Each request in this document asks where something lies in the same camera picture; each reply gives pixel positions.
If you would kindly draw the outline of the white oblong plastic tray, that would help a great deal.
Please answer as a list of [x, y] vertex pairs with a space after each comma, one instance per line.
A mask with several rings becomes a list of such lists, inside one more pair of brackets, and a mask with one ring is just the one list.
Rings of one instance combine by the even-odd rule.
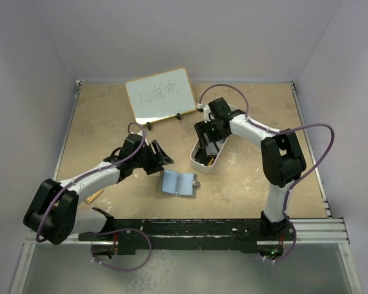
[[[237, 107], [231, 104], [228, 104], [228, 105], [231, 107], [232, 110], [238, 109]], [[221, 151], [224, 149], [228, 141], [228, 138], [226, 138], [226, 141], [222, 149], [220, 150], [220, 152], [212, 152], [211, 156], [206, 156], [205, 152], [201, 149], [199, 140], [197, 138], [197, 142], [195, 146], [193, 147], [191, 154], [190, 154], [191, 166], [195, 170], [201, 173], [205, 173], [205, 174], [210, 173], [216, 166], [218, 159], [220, 157]]]

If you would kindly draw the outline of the grey card holder wallet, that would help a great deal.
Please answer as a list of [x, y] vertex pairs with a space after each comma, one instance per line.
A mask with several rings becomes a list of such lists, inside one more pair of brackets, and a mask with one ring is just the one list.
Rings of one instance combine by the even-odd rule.
[[175, 197], [196, 198], [200, 188], [197, 174], [164, 170], [159, 176], [159, 190]]

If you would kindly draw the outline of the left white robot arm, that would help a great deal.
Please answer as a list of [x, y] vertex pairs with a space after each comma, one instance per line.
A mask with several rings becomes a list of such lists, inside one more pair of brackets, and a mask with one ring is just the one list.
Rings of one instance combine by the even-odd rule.
[[156, 140], [148, 142], [141, 135], [129, 134], [122, 146], [91, 170], [62, 181], [43, 181], [25, 213], [23, 224], [36, 232], [39, 243], [62, 243], [82, 221], [86, 222], [86, 232], [107, 240], [114, 232], [113, 223], [107, 221], [108, 215], [100, 209], [92, 209], [90, 216], [78, 217], [78, 205], [96, 192], [120, 183], [137, 168], [152, 175], [173, 163]]

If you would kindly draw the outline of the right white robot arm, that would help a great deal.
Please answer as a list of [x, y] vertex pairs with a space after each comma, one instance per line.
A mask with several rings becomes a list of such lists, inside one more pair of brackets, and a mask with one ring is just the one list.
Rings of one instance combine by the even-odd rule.
[[190, 154], [191, 166], [201, 173], [211, 173], [231, 135], [258, 147], [263, 173], [270, 184], [263, 211], [267, 220], [261, 224], [260, 231], [266, 239], [275, 239], [282, 233], [280, 222], [286, 218], [288, 188], [307, 168], [296, 134], [285, 134], [252, 121], [244, 111], [229, 105], [222, 97], [208, 104], [198, 103], [197, 110], [203, 119], [194, 125], [197, 143]]

